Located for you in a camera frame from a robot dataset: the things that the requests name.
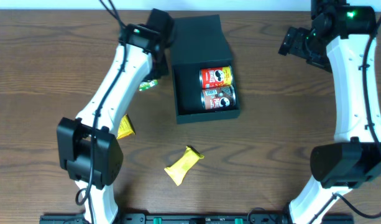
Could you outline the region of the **green white snack packet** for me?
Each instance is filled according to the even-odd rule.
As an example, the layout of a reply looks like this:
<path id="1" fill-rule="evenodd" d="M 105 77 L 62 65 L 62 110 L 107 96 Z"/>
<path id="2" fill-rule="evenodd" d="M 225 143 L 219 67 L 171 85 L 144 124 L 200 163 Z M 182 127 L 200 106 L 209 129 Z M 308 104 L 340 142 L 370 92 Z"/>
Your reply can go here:
<path id="1" fill-rule="evenodd" d="M 158 84 L 157 80 L 149 80 L 146 82 L 141 82 L 139 85 L 139 91 L 145 91 L 148 90 Z"/>

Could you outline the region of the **red Pringles can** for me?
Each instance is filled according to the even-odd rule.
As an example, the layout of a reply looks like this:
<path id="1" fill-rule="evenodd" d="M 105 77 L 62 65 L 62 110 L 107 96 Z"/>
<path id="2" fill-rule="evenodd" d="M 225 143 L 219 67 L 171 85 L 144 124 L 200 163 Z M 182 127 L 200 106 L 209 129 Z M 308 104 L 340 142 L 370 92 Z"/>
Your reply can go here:
<path id="1" fill-rule="evenodd" d="M 210 89 L 231 85 L 233 73 L 231 66 L 202 68 L 200 70 L 200 84 L 202 89 Z"/>

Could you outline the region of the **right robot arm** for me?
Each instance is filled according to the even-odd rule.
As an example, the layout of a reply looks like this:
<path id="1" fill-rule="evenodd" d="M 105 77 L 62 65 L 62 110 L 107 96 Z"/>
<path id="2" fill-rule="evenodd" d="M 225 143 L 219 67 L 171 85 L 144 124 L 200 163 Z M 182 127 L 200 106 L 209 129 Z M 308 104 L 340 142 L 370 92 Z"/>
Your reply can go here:
<path id="1" fill-rule="evenodd" d="M 311 28 L 289 28 L 279 54 L 292 54 L 331 72 L 336 98 L 334 142 L 317 146 L 311 178 L 280 223 L 322 223 L 351 190 L 381 174 L 381 114 L 375 48 L 381 17 L 370 6 L 312 1 Z"/>

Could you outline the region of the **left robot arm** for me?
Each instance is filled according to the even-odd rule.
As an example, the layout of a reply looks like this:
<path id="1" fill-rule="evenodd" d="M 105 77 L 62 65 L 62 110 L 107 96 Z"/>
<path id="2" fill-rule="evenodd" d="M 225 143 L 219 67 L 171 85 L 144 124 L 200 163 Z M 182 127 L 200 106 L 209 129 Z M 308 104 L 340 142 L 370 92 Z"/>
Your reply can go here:
<path id="1" fill-rule="evenodd" d="M 113 63 L 90 102 L 75 119 L 57 126 L 60 166 L 79 188 L 77 205 L 88 223 L 113 223 L 118 213 L 113 183 L 122 166 L 117 141 L 121 119 L 139 85 L 165 63 L 173 26 L 129 24 L 122 29 Z"/>

